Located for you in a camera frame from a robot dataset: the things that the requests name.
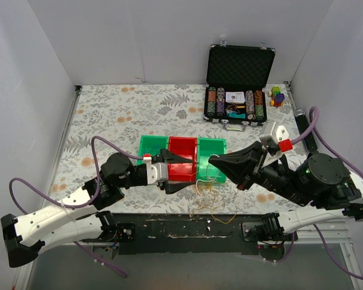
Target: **table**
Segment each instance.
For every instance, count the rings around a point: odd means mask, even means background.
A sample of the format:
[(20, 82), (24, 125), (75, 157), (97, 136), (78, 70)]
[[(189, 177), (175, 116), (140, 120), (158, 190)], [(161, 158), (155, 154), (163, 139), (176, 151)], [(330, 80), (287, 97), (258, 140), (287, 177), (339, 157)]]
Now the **table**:
[[(267, 103), (268, 120), (285, 125), (291, 138), (295, 138), (299, 133), (285, 86), (267, 85), (266, 89), (272, 86), (281, 88), (286, 102), (279, 108)], [(244, 132), (231, 132), (224, 130), (221, 124), (204, 121), (205, 88), (205, 85), (83, 86), (51, 196), (63, 198), (95, 177), (90, 148), (93, 135), (100, 135), (135, 155), (139, 151), (141, 135), (224, 138), (228, 153), (258, 140), (261, 127), (249, 126)], [(96, 141), (96, 151), (100, 164), (114, 153), (100, 141)], [(286, 156), (291, 169), (298, 167), (306, 158), (303, 144), (296, 144)], [(192, 185), (173, 195), (166, 195), (154, 185), (124, 189), (123, 192), (125, 198), (105, 210), (115, 213), (261, 214), (297, 208), (296, 204), (258, 185), (239, 192), (228, 179), (224, 184), (199, 183), (198, 190)]]

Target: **poker chip stack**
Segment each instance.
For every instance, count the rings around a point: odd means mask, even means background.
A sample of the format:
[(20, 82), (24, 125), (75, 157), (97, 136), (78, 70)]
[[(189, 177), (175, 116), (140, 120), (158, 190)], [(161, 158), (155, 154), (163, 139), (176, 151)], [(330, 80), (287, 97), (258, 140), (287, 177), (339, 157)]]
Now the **poker chip stack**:
[(246, 114), (247, 119), (249, 120), (253, 120), (255, 118), (253, 91), (246, 92)]
[(213, 86), (208, 88), (208, 102), (207, 102), (207, 116), (213, 117), (215, 115), (215, 103), (217, 101), (217, 92)]
[(261, 121), (264, 118), (264, 105), (261, 91), (255, 91), (254, 93), (255, 102), (255, 119)]
[(219, 117), (224, 115), (224, 89), (218, 88), (217, 91), (217, 115)]

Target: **white panel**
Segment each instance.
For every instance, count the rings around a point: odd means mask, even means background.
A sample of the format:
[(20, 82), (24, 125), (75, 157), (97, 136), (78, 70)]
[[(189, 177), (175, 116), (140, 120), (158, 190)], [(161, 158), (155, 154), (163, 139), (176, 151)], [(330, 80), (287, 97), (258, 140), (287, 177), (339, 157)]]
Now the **white panel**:
[[(74, 98), (74, 86), (26, 0), (0, 1), (0, 218), (21, 212), (8, 182), (20, 176), (45, 190)], [(16, 185), (30, 211), (40, 198)], [(11, 289), (0, 225), (0, 289)]]
[(130, 0), (145, 76), (152, 83), (205, 83), (210, 44), (277, 50), (269, 82), (291, 80), (331, 0)]
[(124, 1), (28, 0), (75, 85), (141, 83)]
[[(296, 105), (320, 108), (324, 139), (363, 170), (363, 0), (334, 0), (292, 82)], [(363, 222), (347, 228), (363, 274)]]
[(28, 2), (71, 80), (84, 85), (204, 83), (221, 35), (276, 48), (269, 81), (291, 80), (332, 0)]

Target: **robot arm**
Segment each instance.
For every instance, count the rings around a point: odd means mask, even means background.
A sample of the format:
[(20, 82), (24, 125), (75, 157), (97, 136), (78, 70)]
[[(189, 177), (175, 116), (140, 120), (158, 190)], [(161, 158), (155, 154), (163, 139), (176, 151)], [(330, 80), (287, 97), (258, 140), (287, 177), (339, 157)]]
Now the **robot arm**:
[(303, 208), (265, 214), (263, 224), (248, 230), (247, 236), (282, 240), (285, 234), (318, 222), (342, 218), (363, 221), (363, 179), (349, 171), (339, 158), (313, 152), (291, 170), (283, 154), (292, 148), (284, 126), (265, 124), (260, 140), (238, 152), (212, 156), (209, 163), (239, 190), (256, 183)]
[(89, 205), (81, 208), (68, 208), (80, 205), (91, 199), (96, 192), (97, 179), (87, 181), (81, 188), (38, 211), (23, 216), (7, 214), (1, 218), (5, 247), (10, 267), (19, 267), (37, 258), (38, 254), (62, 245), (87, 239), (110, 241), (124, 233), (113, 215), (99, 212), (121, 200), (122, 187), (158, 184), (167, 194), (193, 184), (194, 182), (168, 183), (167, 163), (191, 163), (193, 160), (182, 158), (162, 149), (159, 155), (144, 156), (144, 164), (134, 166), (128, 157), (120, 153), (111, 155), (101, 166), (100, 192)]

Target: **poker chip case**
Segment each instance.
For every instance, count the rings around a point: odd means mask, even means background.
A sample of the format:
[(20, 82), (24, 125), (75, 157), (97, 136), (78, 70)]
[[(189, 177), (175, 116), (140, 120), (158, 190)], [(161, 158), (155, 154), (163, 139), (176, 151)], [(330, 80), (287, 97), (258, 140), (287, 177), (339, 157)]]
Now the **poker chip case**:
[[(266, 101), (263, 88), (266, 86), (270, 70), (275, 57), (275, 49), (266, 47), (242, 47), (235, 45), (226, 45), (225, 43), (213, 44), (210, 46), (208, 69), (207, 69), (207, 88), (204, 98), (204, 116), (206, 121), (213, 123), (223, 123), (226, 130), (243, 131), (247, 125), (262, 126), (267, 120)], [(226, 113), (212, 111), (212, 96), (209, 90), (212, 88), (223, 88), (225, 92), (246, 92), (252, 91), (257, 95), (262, 93), (262, 105), (255, 106), (256, 111), (260, 114), (258, 120), (255, 115), (247, 115), (245, 106), (240, 106), (239, 116), (237, 118), (228, 116)], [(241, 124), (242, 129), (229, 128), (227, 124)]]

